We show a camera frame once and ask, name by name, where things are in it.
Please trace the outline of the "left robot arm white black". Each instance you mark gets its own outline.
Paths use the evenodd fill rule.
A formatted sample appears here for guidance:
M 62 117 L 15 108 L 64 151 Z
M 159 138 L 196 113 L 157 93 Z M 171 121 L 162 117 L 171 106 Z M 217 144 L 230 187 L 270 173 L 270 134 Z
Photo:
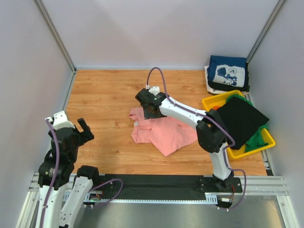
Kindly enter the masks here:
M 78 123 L 81 132 L 63 114 L 47 118 L 51 148 L 38 172 L 39 208 L 37 228 L 72 228 L 89 190 L 100 185 L 96 167 L 83 165 L 78 169 L 71 193 L 62 202 L 70 175 L 74 170 L 80 146 L 94 139 L 90 127 L 83 118 Z

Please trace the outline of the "pink t shirt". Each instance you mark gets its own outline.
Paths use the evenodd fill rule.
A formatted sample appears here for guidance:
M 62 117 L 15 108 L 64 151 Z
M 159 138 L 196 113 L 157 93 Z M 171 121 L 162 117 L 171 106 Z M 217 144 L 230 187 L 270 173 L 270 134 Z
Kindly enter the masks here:
M 173 117 L 145 119 L 143 109 L 133 108 L 129 118 L 134 121 L 134 142 L 151 143 L 165 157 L 198 140 L 194 128 Z

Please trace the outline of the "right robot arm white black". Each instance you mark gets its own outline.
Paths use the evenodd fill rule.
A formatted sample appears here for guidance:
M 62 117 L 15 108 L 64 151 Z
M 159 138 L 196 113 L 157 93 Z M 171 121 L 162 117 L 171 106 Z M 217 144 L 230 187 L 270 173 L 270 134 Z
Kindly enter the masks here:
M 199 146 L 207 151 L 213 165 L 213 185 L 221 192 L 232 185 L 234 172 L 228 162 L 228 132 L 216 111 L 187 106 L 160 92 L 159 87 L 143 88 L 135 96 L 145 119 L 173 117 L 196 130 Z

